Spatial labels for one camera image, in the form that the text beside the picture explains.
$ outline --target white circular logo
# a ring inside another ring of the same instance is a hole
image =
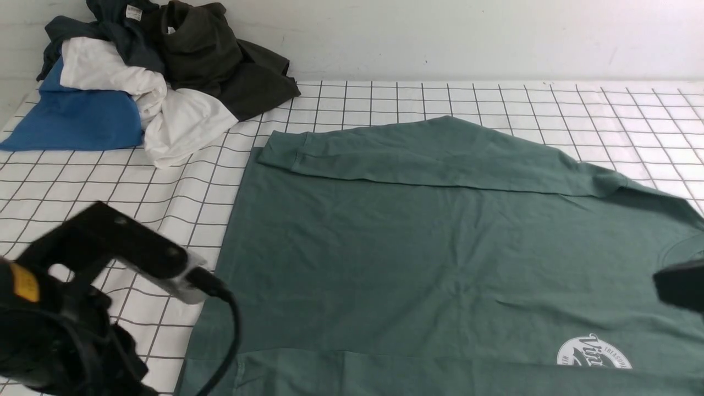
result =
[[[599,340],[596,334],[572,338],[562,344],[558,364],[563,366],[597,366],[632,369],[631,362],[613,345]]]

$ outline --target green t-shirt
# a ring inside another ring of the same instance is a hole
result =
[[[703,230],[682,199],[450,117],[275,132],[218,260],[244,343],[214,395],[702,395],[702,318],[652,274]],[[181,395],[230,338],[207,302]]]

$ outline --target white mat with black grid lines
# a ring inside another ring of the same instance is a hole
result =
[[[301,97],[236,125],[184,166],[156,170],[140,148],[0,151],[0,254],[17,256],[99,199],[214,266],[249,152],[263,147],[273,130],[327,132],[445,115],[548,144],[704,209],[704,83],[323,81],[300,87]],[[0,139],[38,100],[36,90],[27,96]],[[96,286],[112,297],[111,316],[137,341],[150,370],[145,383],[173,393],[200,306],[170,298],[119,263]],[[6,381],[0,393],[34,394]]]

